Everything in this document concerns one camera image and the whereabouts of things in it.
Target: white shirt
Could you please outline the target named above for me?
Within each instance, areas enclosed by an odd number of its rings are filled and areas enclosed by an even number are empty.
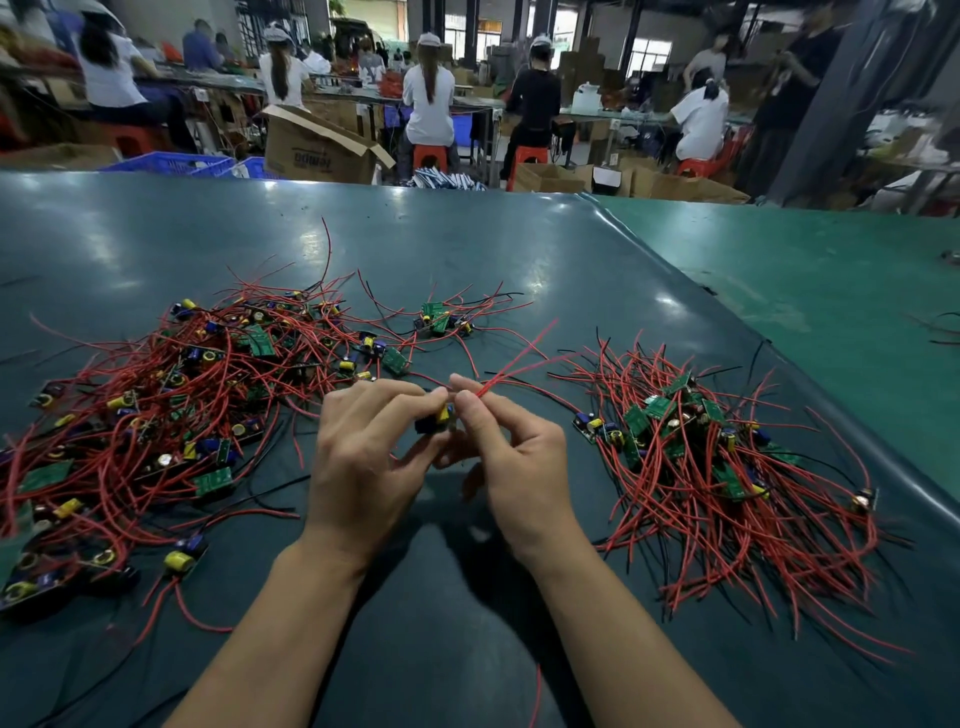
[[[693,57],[693,60],[690,61],[690,67],[692,68],[690,78],[693,78],[693,74],[701,68],[709,68],[713,71],[713,78],[719,82],[723,78],[724,71],[727,70],[727,56],[708,48]]]
[[[695,88],[670,110],[684,129],[677,145],[677,159],[713,159],[723,145],[730,96],[722,88],[715,99],[707,99],[705,86]]]
[[[84,86],[86,86],[86,100],[95,107],[123,109],[146,104],[147,100],[140,89],[133,82],[133,67],[130,59],[143,58],[128,37],[108,34],[117,49],[117,64],[114,68],[104,68],[102,65],[91,63],[80,51],[80,37],[74,36],[74,44],[78,49],[77,60],[84,72]]]
[[[453,119],[450,104],[453,103],[453,74],[443,67],[437,68],[437,84],[433,104],[426,99],[426,83],[423,69],[415,65],[403,77],[403,103],[413,107],[414,112],[407,124],[407,138],[411,144],[427,144],[448,147],[453,143]]]
[[[287,96],[280,99],[276,96],[274,80],[271,77],[271,71],[274,69],[274,59],[269,53],[260,56],[260,75],[263,77],[263,84],[267,88],[267,101],[271,104],[282,104],[306,111],[306,107],[303,105],[301,84],[310,79],[310,69],[298,58],[288,56],[287,59],[290,61],[290,66],[287,68]]]
[[[303,65],[309,69],[310,73],[319,73],[321,76],[330,72],[330,61],[316,51],[310,51],[310,55],[303,59]]]

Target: man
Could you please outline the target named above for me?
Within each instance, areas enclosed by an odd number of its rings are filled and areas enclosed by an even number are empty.
[[[213,45],[213,29],[205,20],[193,24],[193,32],[183,37],[183,65],[188,71],[216,71],[224,57]]]
[[[831,3],[813,8],[800,37],[774,58],[770,91],[754,117],[734,185],[751,197],[767,194],[827,74],[842,37],[832,26]]]

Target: black shirt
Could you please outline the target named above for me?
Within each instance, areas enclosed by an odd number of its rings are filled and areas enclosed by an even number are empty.
[[[797,57],[806,70],[822,81],[836,55],[841,37],[842,34],[831,28],[814,37],[801,36],[787,50]],[[816,93],[817,86],[808,86],[791,75],[777,95],[771,92],[763,102],[754,122],[763,129],[799,129]]]
[[[524,68],[516,76],[514,88],[507,102],[507,112],[519,109],[520,124],[527,129],[543,131],[560,113],[560,79],[549,71]]]

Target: workbench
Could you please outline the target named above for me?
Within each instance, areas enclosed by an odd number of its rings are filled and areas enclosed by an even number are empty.
[[[938,257],[960,247],[956,221],[596,199],[960,498],[960,347],[910,318],[960,310],[960,269]],[[960,330],[955,316],[934,323]]]

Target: forearm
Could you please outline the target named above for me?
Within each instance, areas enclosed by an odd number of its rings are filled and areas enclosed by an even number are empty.
[[[362,572],[306,558],[299,544],[266,584],[166,728],[305,726]]]
[[[531,573],[597,728],[737,724],[579,526],[546,550]]]

